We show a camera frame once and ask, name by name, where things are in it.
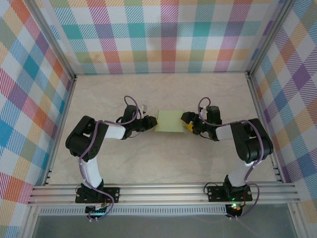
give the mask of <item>table surface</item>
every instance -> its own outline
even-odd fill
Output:
[[[146,104],[147,114],[155,117],[158,110],[196,112],[205,96],[219,106],[223,122],[257,117],[243,73],[79,76],[50,184],[81,183],[78,163],[65,147],[66,138],[84,115],[112,121],[122,116],[125,95]],[[98,154],[105,183],[218,182],[240,163],[232,140],[214,142],[187,130],[150,130],[127,140],[106,139]],[[270,159],[249,177],[249,181],[275,180]]]

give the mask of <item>plaid wall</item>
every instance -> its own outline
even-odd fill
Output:
[[[40,185],[70,80],[22,0],[0,0],[0,238]]]
[[[84,74],[245,71],[282,2],[37,0]]]
[[[262,48],[264,42],[266,41],[266,38],[267,38],[268,34],[270,33],[270,31],[271,31],[271,29],[272,29],[272,27],[273,27],[273,25],[274,25],[274,23],[275,23],[275,21],[276,21],[278,15],[279,15],[279,13],[280,13],[280,11],[281,11],[281,8],[283,7],[283,4],[284,4],[285,2],[286,2],[286,0],[279,0],[279,1],[278,1],[278,4],[277,4],[277,6],[276,6],[276,8],[275,8],[275,10],[274,10],[274,12],[273,12],[273,14],[272,14],[272,16],[271,16],[271,18],[270,18],[268,24],[266,25],[265,30],[263,31],[263,34],[262,34],[261,39],[260,39],[260,41],[259,41],[259,43],[258,43],[258,45],[257,45],[257,48],[256,48],[256,49],[254,50],[254,52],[253,52],[253,55],[252,55],[252,57],[251,57],[251,60],[250,60],[250,62],[249,62],[249,65],[248,65],[246,71],[250,71],[250,69],[251,69],[251,67],[252,67],[252,65],[253,65],[253,63],[254,63],[254,60],[256,59],[256,57],[257,57],[258,54],[259,54],[259,50]]]
[[[317,0],[297,0],[255,74],[278,159],[317,236]]]

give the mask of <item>cable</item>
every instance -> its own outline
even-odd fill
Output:
[[[213,222],[205,220],[205,219],[201,218],[200,216],[190,216],[190,218],[193,218],[195,220],[198,220],[198,221],[201,221],[201,222],[204,222],[204,223],[212,224],[212,225],[220,224],[220,223],[223,223],[223,222],[231,222],[232,220],[236,220],[241,225],[243,225],[245,228],[247,228],[250,232],[252,232],[256,237],[259,237],[259,235],[256,232],[254,232],[251,228],[249,228],[246,224],[244,224],[240,219],[237,219],[236,217],[234,217],[234,216],[232,216],[230,214],[228,214],[228,216],[230,216],[229,221],[228,221],[228,219],[218,219],[217,221],[213,221]]]
[[[125,102],[126,105],[128,105],[126,98],[130,98],[130,99],[134,102],[135,107],[136,107],[136,109],[137,109],[137,112],[140,113],[140,109],[139,109],[139,107],[138,107],[138,103],[134,100],[134,98],[132,98],[131,96],[128,96],[128,95],[127,95],[127,96],[124,96],[124,102]],[[133,121],[137,118],[137,116],[138,116],[138,113],[136,113],[136,114],[134,115],[134,117],[133,117],[130,121],[127,121],[127,122],[120,122],[120,123],[119,123],[119,122],[113,122],[113,121],[109,121],[109,120],[104,120],[103,122],[104,122],[104,123],[110,123],[110,124],[116,124],[116,125],[127,125],[127,124],[133,122]]]
[[[137,102],[134,100],[134,98],[132,98],[132,97],[130,97],[130,96],[124,96],[124,102],[125,102],[127,105],[128,105],[128,103],[127,103],[127,101],[126,101],[126,98],[132,99],[132,101],[135,103],[136,109],[139,110],[138,104],[137,104]],[[106,193],[106,192],[103,192],[103,191],[101,191],[101,190],[99,190],[99,189],[96,189],[95,187],[93,187],[93,186],[87,181],[87,178],[86,178],[86,176],[85,176],[85,174],[84,174],[84,169],[83,169],[83,166],[82,166],[82,164],[83,164],[83,157],[89,152],[89,150],[91,149],[91,147],[93,146],[93,144],[94,144],[94,142],[95,142],[95,139],[96,139],[96,136],[97,136],[97,130],[98,130],[98,125],[99,125],[99,123],[101,123],[101,122],[106,122],[106,123],[112,123],[112,124],[118,124],[118,125],[125,125],[125,124],[129,124],[129,123],[133,122],[133,121],[137,118],[137,116],[138,116],[138,114],[136,113],[136,114],[134,115],[133,119],[131,119],[130,121],[124,122],[124,123],[115,123],[115,122],[107,121],[107,120],[104,120],[104,121],[99,120],[99,121],[97,121],[97,123],[96,123],[96,125],[95,125],[95,130],[94,130],[93,138],[92,138],[92,140],[91,140],[89,146],[86,148],[86,150],[84,151],[84,153],[83,153],[83,154],[79,157],[79,159],[78,159],[80,174],[81,174],[81,176],[83,177],[84,182],[85,182],[91,189],[93,189],[94,191],[99,192],[99,193],[101,193],[101,194],[103,194],[103,195],[105,195],[105,196],[107,196],[107,197],[109,197],[109,198],[111,199],[111,207],[106,211],[105,214],[103,214],[101,217],[98,218],[99,220],[102,219],[102,218],[104,218],[104,217],[113,209],[114,199],[113,199],[113,197],[112,197],[110,194],[108,194],[108,193]],[[92,218],[91,218],[91,216],[90,216],[90,213],[88,213],[88,218],[90,219],[90,221],[92,221]]]
[[[202,138],[205,138],[205,139],[211,140],[210,138],[205,137],[205,136],[203,136],[203,135],[201,135],[201,134],[199,134],[199,136],[200,136],[200,137],[202,137]]]
[[[203,101],[204,99],[207,99],[207,100],[209,101],[208,106],[210,106],[210,104],[211,104],[210,98],[209,98],[209,97],[203,97],[203,98],[199,101],[199,103],[198,103],[197,110],[198,110],[198,116],[199,116],[199,118],[200,118],[204,123],[206,123],[207,125],[221,127],[221,126],[226,126],[226,125],[234,124],[234,123],[237,123],[237,122],[245,122],[245,123],[249,124],[249,125],[252,127],[253,131],[254,131],[255,134],[257,135],[257,138],[258,138],[258,140],[259,140],[259,142],[260,142],[260,148],[261,148],[260,158],[257,160],[257,162],[255,162],[255,163],[253,164],[253,167],[254,167],[255,165],[258,165],[258,164],[262,161],[262,159],[263,159],[263,157],[264,157],[264,146],[263,146],[263,141],[262,141],[262,139],[261,139],[261,136],[260,136],[260,134],[259,134],[257,128],[256,128],[251,122],[249,122],[248,120],[238,120],[238,121],[234,121],[234,122],[229,122],[229,123],[227,123],[227,124],[212,124],[212,123],[206,121],[206,120],[202,117],[202,114],[201,114],[201,112],[200,112],[200,104],[202,103],[202,101]]]
[[[89,218],[90,221],[92,221],[92,217],[90,216],[92,212],[93,212],[93,211],[88,212],[88,218]]]
[[[94,131],[93,138],[92,138],[92,140],[91,140],[89,146],[87,147],[87,149],[84,151],[84,153],[83,153],[83,154],[79,157],[79,159],[78,159],[80,174],[81,174],[81,176],[83,177],[84,182],[85,182],[91,189],[93,189],[94,191],[99,192],[99,193],[101,193],[101,194],[103,194],[103,195],[109,197],[109,198],[111,199],[111,201],[112,201],[110,209],[108,209],[108,211],[106,211],[106,213],[105,213],[104,215],[102,215],[101,217],[99,217],[99,220],[102,219],[102,218],[104,218],[104,217],[112,210],[112,208],[113,208],[113,206],[114,206],[114,199],[113,199],[113,197],[112,197],[110,194],[108,194],[108,193],[106,193],[106,192],[103,192],[103,191],[101,191],[101,190],[99,190],[99,189],[96,189],[95,187],[93,187],[93,186],[87,181],[87,178],[86,178],[86,176],[85,176],[85,174],[84,174],[84,169],[83,169],[82,164],[83,164],[83,157],[88,153],[88,151],[91,149],[91,147],[93,146],[93,144],[94,144],[94,142],[95,142],[96,135],[97,135],[98,125],[99,125],[99,123],[101,123],[101,122],[103,122],[103,121],[102,121],[102,120],[97,121],[97,123],[96,123],[96,125],[95,125],[95,131]],[[90,221],[92,221],[92,218],[90,217],[90,213],[88,213],[88,218],[90,219]]]
[[[77,190],[78,188],[80,187],[80,185],[78,185],[76,188],[75,188],[75,193],[79,196],[79,194],[77,193]]]
[[[238,121],[230,122],[230,123],[227,123],[227,124],[212,124],[212,123],[206,121],[206,120],[202,117],[201,112],[200,112],[200,108],[201,108],[200,105],[201,105],[201,103],[202,103],[202,101],[203,101],[204,99],[207,99],[207,100],[208,100],[208,106],[210,106],[210,104],[211,104],[211,100],[210,100],[209,97],[203,97],[203,98],[199,101],[199,103],[198,103],[198,107],[197,107],[198,116],[199,116],[199,118],[200,118],[204,123],[206,123],[207,125],[217,126],[217,127],[226,126],[226,125],[230,125],[230,124],[237,123],[237,122],[245,122],[245,123],[248,123],[248,124],[252,127],[252,129],[253,129],[253,131],[255,132],[255,134],[257,135],[257,138],[258,138],[259,143],[260,143],[260,148],[261,148],[260,158],[250,167],[250,169],[248,170],[248,172],[246,173],[246,175],[245,175],[245,177],[244,177],[244,181],[245,181],[246,185],[248,185],[248,186],[256,186],[256,187],[257,187],[257,189],[258,189],[258,194],[257,194],[257,198],[256,198],[254,204],[252,205],[252,207],[251,207],[246,213],[244,213],[244,214],[242,214],[242,215],[240,216],[240,217],[243,217],[243,216],[247,215],[247,214],[255,207],[255,205],[258,203],[259,198],[260,198],[260,187],[259,187],[256,183],[248,183],[248,182],[247,182],[247,179],[248,179],[248,176],[250,175],[250,173],[252,172],[253,168],[254,168],[256,165],[258,165],[258,164],[262,161],[262,159],[263,159],[263,157],[264,157],[264,145],[263,145],[263,141],[262,141],[262,139],[261,139],[261,136],[260,136],[260,134],[259,134],[257,128],[256,128],[251,122],[249,122],[248,120],[238,120]]]
[[[138,134],[136,134],[135,136],[129,136],[129,138],[134,138],[137,137],[141,132],[139,132]]]
[[[204,187],[204,189],[203,189],[203,191],[204,191],[204,193],[207,194],[207,195],[208,195],[208,193],[206,193],[206,187],[207,187],[207,185],[208,185],[209,183],[212,183],[212,184],[218,186],[218,185],[217,185],[216,183],[214,183],[214,182],[208,182],[208,183],[206,183],[206,184],[205,184],[205,187]]]
[[[244,203],[243,203],[243,205],[242,205],[242,207],[244,207],[245,205],[246,205],[246,196],[244,195],[244,193],[242,194],[242,196],[243,196],[243,199],[244,199]]]
[[[117,120],[115,120],[115,123],[119,123],[123,117],[119,117]]]

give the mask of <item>yellow sponge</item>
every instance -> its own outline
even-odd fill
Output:
[[[183,110],[159,110],[158,125],[154,131],[184,132],[183,121],[180,119],[183,113]]]

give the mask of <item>metal bracket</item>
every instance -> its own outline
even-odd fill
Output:
[[[223,186],[208,186],[207,194],[209,202],[250,202],[253,200],[250,187],[247,187],[246,191],[243,193],[245,195],[245,198],[243,197],[242,193],[236,193],[231,195],[231,200],[229,200]]]

